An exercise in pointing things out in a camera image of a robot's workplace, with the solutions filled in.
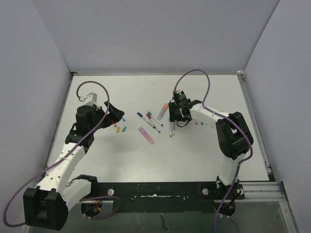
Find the green cap marker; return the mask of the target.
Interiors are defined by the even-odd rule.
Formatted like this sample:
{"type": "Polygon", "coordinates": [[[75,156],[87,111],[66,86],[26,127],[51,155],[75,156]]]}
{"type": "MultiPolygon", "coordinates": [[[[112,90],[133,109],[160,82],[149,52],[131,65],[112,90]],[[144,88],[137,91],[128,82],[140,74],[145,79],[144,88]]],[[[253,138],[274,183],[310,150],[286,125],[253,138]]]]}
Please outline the green cap marker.
{"type": "Polygon", "coordinates": [[[150,111],[148,111],[148,114],[150,115],[150,117],[151,117],[159,126],[163,127],[163,124],[160,123],[160,122],[153,116],[153,114],[152,114],[150,111]]]}

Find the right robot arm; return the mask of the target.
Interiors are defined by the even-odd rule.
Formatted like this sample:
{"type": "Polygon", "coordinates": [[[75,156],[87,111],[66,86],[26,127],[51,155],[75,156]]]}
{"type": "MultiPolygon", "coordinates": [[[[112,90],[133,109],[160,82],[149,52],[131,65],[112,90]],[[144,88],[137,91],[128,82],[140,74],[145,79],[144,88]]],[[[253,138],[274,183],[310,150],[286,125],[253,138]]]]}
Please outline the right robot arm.
{"type": "Polygon", "coordinates": [[[216,181],[216,192],[226,199],[234,192],[242,162],[253,156],[254,139],[240,112],[226,113],[204,106],[200,100],[191,101],[184,91],[173,91],[169,102],[171,123],[192,120],[209,125],[217,132],[218,145],[224,155],[216,181]]]}

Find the orange cap highlighter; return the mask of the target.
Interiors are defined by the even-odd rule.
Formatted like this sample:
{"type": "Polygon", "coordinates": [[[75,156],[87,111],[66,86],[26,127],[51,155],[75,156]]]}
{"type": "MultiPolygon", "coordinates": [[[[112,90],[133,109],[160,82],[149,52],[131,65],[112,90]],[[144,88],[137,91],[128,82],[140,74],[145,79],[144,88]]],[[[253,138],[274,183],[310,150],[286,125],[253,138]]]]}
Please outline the orange cap highlighter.
{"type": "Polygon", "coordinates": [[[159,112],[159,114],[158,114],[158,116],[157,116],[157,120],[161,120],[161,119],[164,117],[164,115],[165,115],[165,113],[166,113],[168,107],[169,107],[168,103],[165,103],[165,104],[163,105],[161,111],[159,112]]]}

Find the lime green cap pen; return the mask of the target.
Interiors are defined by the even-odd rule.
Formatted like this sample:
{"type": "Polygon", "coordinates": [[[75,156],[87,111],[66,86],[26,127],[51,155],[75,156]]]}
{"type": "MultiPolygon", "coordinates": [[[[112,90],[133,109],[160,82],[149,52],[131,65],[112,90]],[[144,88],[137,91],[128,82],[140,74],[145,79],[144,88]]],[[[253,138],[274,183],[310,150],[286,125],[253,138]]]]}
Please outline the lime green cap pen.
{"type": "Polygon", "coordinates": [[[172,128],[172,136],[175,135],[175,122],[171,122],[171,128],[172,128]]]}

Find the light blue cap pen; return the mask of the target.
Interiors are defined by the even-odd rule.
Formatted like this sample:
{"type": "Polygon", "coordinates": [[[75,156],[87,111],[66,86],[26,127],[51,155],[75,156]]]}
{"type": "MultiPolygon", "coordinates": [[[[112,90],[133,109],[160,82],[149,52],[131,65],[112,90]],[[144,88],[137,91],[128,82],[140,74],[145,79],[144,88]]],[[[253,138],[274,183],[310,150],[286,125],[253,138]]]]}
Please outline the light blue cap pen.
{"type": "Polygon", "coordinates": [[[169,134],[170,134],[170,137],[172,137],[173,133],[172,133],[172,123],[171,123],[171,118],[170,117],[168,118],[168,121],[169,121],[169,134]]]}

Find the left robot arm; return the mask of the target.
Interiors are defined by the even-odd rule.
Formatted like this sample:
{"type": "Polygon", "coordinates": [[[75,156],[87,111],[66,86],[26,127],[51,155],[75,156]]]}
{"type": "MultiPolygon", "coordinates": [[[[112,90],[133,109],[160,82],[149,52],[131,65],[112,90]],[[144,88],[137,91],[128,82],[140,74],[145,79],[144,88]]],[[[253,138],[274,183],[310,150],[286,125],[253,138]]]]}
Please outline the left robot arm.
{"type": "Polygon", "coordinates": [[[99,194],[95,176],[79,175],[77,183],[67,187],[75,167],[87,154],[94,133],[121,121],[124,111],[115,108],[107,101],[103,110],[94,101],[77,108],[76,121],[69,131],[62,151],[47,170],[45,177],[35,188],[27,188],[23,194],[24,217],[28,226],[61,230],[68,218],[70,209],[82,198],[92,200],[99,194]]]}

